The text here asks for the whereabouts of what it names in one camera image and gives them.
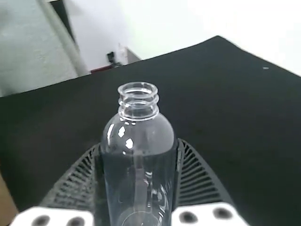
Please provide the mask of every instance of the plastic bottle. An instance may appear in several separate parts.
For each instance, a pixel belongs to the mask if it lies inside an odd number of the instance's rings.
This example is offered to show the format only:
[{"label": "plastic bottle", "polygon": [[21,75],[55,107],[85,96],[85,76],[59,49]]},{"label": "plastic bottle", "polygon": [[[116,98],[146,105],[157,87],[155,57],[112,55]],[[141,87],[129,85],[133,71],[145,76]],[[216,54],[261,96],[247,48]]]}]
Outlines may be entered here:
[{"label": "plastic bottle", "polygon": [[118,88],[118,113],[101,145],[111,226],[169,226],[176,139],[159,113],[158,89],[146,82]]}]

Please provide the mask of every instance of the black mesh grille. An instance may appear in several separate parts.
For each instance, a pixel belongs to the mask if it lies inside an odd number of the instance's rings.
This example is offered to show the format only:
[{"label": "black mesh grille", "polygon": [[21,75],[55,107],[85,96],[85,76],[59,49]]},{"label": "black mesh grille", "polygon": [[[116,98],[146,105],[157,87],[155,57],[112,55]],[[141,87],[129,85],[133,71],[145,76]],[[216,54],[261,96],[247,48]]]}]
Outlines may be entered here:
[{"label": "black mesh grille", "polygon": [[[187,142],[179,140],[184,153],[180,175],[178,176],[176,206],[195,205],[212,202],[233,202],[204,159]],[[89,149],[56,182],[41,202],[41,206],[94,211],[94,155],[100,145]]]}]

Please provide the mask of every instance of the bottle holder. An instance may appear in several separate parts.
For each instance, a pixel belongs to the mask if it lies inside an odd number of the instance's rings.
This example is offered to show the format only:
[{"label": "bottle holder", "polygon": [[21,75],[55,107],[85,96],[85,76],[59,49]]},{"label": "bottle holder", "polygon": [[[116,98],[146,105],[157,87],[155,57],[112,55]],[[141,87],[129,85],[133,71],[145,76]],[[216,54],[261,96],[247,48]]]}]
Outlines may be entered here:
[{"label": "bottle holder", "polygon": [[[94,213],[95,222],[99,222],[99,225],[109,225],[104,178],[95,181],[94,177],[95,170],[101,170],[94,164],[95,154],[99,150],[100,144],[97,144],[86,151],[54,184],[40,206],[88,210]],[[175,180],[174,209],[178,206],[213,202],[227,202],[234,206],[217,175],[199,153],[181,139],[179,139]],[[97,200],[94,200],[94,192],[98,192]],[[100,212],[95,211],[95,205],[98,207],[97,210],[101,210]]]}]

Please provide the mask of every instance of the bottle neck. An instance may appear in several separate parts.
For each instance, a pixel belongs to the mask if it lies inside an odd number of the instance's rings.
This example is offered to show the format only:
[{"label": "bottle neck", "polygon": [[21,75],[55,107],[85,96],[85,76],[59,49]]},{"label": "bottle neck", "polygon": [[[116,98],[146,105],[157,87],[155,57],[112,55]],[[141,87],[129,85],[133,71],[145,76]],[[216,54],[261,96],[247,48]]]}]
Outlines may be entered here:
[{"label": "bottle neck", "polygon": [[158,108],[158,89],[147,82],[131,82],[118,88],[119,115],[131,121],[145,121],[156,117]]}]

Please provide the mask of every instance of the black fabric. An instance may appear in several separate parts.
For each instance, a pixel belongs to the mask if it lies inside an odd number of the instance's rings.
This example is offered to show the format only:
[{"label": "black fabric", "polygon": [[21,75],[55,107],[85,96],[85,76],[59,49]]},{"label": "black fabric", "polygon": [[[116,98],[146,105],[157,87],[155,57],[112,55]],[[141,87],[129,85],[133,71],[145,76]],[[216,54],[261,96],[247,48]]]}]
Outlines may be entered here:
[{"label": "black fabric", "polygon": [[160,111],[251,225],[300,224],[301,79],[221,37],[0,98],[0,167],[20,210],[100,140],[129,81],[157,85]]}]

